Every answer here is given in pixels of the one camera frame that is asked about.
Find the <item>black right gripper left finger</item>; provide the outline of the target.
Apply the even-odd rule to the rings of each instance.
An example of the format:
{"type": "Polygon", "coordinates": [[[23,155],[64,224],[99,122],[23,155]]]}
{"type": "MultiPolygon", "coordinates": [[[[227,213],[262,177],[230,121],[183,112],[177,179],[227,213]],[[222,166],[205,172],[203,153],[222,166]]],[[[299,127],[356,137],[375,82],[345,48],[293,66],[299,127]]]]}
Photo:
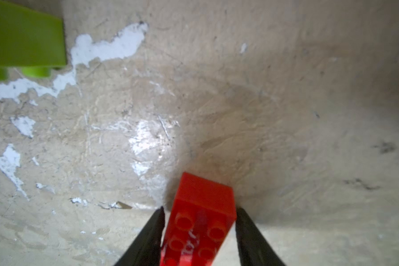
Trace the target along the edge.
{"type": "Polygon", "coordinates": [[[115,266],[159,266],[165,211],[157,209],[115,266]]]}

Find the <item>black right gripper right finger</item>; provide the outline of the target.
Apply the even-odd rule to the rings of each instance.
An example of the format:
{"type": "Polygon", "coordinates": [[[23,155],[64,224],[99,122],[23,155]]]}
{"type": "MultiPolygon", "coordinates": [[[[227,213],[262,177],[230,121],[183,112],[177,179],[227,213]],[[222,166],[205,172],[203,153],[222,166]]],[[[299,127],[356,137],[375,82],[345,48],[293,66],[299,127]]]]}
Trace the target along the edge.
{"type": "Polygon", "coordinates": [[[241,266],[286,266],[248,213],[237,207],[236,237],[241,266]]]}

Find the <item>red long lego brick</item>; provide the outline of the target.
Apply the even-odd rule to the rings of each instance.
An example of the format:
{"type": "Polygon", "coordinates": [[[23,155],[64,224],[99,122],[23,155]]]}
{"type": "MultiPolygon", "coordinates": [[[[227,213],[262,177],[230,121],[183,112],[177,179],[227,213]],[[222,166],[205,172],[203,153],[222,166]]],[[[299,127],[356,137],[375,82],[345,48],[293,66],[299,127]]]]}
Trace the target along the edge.
{"type": "Polygon", "coordinates": [[[163,244],[162,266],[210,266],[237,219],[233,189],[183,173],[163,244]]]}

